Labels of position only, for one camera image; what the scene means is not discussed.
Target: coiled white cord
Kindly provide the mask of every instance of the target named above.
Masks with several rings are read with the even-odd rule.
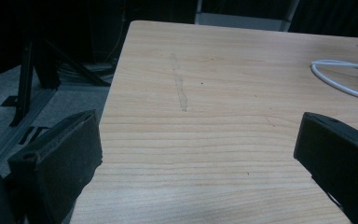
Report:
[[[341,84],[338,84],[335,81],[333,81],[331,78],[326,77],[324,74],[322,74],[318,70],[318,68],[316,67],[317,65],[333,65],[333,66],[358,68],[358,63],[347,63],[347,62],[336,61],[336,60],[319,60],[319,61],[312,62],[311,67],[310,67],[313,74],[315,74],[315,76],[318,77],[319,79],[321,79],[323,82],[329,84],[330,86],[332,86],[340,91],[344,91],[347,94],[358,97],[358,91],[354,91],[353,89],[343,86]]]

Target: light wood tabletop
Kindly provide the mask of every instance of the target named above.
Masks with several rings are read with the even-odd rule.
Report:
[[[72,223],[350,223],[293,157],[306,111],[358,129],[321,59],[358,63],[358,38],[133,22]]]

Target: dark background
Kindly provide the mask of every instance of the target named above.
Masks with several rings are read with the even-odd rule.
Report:
[[[0,73],[21,63],[23,38],[11,3],[0,0]],[[124,0],[33,0],[33,3],[48,38],[62,50],[82,63],[106,63],[119,56],[131,21],[194,23],[198,1],[127,0],[124,4]],[[289,5],[289,0],[204,0],[202,11],[281,20]],[[358,36],[358,0],[301,0],[289,32]]]

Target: wood grain surface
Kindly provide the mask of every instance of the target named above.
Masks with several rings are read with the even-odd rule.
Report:
[[[72,223],[350,223],[293,158],[306,111],[358,129],[320,59],[358,63],[358,38],[133,22]]]

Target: gray floor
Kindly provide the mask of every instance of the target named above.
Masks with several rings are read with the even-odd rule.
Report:
[[[109,87],[95,87],[76,75],[61,74],[62,84],[55,90],[43,90],[34,75],[31,110],[17,127],[9,127],[15,114],[15,107],[4,107],[1,104],[10,95],[17,95],[20,67],[15,67],[0,75],[0,175],[9,173],[7,159],[27,145],[37,128],[46,132],[62,119],[85,110],[95,109],[101,116]],[[111,82],[113,74],[104,79]],[[25,139],[27,130],[32,130]]]

